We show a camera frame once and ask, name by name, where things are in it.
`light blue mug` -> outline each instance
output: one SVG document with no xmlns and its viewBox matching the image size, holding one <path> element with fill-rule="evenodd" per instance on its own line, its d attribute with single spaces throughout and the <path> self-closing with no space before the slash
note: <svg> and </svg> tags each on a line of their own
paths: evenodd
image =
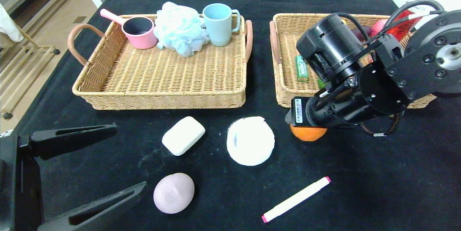
<svg viewBox="0 0 461 231">
<path fill-rule="evenodd" d="M 237 26 L 232 29 L 232 13 L 237 13 Z M 226 4 L 213 3 L 203 8 L 203 19 L 210 41 L 215 46 L 225 46 L 231 40 L 232 32 L 240 29 L 240 12 Z"/>
</svg>

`mug handle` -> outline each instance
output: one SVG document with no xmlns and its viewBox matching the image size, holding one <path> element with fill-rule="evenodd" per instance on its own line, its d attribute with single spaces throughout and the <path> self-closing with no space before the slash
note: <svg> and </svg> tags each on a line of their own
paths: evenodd
<svg viewBox="0 0 461 231">
<path fill-rule="evenodd" d="M 237 26 L 232 29 L 232 32 L 238 32 L 240 29 L 240 12 L 236 9 L 232 9 L 232 13 L 237 13 Z"/>
</svg>

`orange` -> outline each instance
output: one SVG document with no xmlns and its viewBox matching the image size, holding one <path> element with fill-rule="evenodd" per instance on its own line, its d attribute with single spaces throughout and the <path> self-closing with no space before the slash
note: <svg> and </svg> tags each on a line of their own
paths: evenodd
<svg viewBox="0 0 461 231">
<path fill-rule="evenodd" d="M 309 127 L 309 128 L 295 128 L 292 124 L 290 124 L 290 129 L 291 132 L 300 140 L 302 141 L 315 141 L 322 137 L 327 129 L 324 128 L 315 128 L 315 127 Z"/>
</svg>

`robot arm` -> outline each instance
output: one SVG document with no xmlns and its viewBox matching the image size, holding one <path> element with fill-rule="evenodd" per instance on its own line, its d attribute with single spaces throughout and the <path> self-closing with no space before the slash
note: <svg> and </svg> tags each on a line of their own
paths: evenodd
<svg viewBox="0 0 461 231">
<path fill-rule="evenodd" d="M 437 13 L 405 50 L 385 34 L 399 21 L 388 21 L 366 45 L 341 21 L 344 13 L 319 21 L 296 47 L 326 87 L 312 98 L 293 98 L 285 121 L 293 126 L 351 126 L 397 114 L 430 93 L 461 93 L 461 10 Z M 375 55 L 374 62 L 363 66 L 359 59 L 369 53 Z"/>
</svg>

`pink saucepan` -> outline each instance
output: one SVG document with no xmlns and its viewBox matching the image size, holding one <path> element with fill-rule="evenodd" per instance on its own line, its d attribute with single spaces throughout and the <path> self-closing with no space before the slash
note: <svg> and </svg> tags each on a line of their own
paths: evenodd
<svg viewBox="0 0 461 231">
<path fill-rule="evenodd" d="M 122 31 L 130 43 L 139 49 L 148 49 L 157 44 L 158 39 L 153 34 L 153 21 L 147 17 L 135 16 L 124 19 L 103 8 L 101 16 L 108 18 L 122 26 Z"/>
</svg>

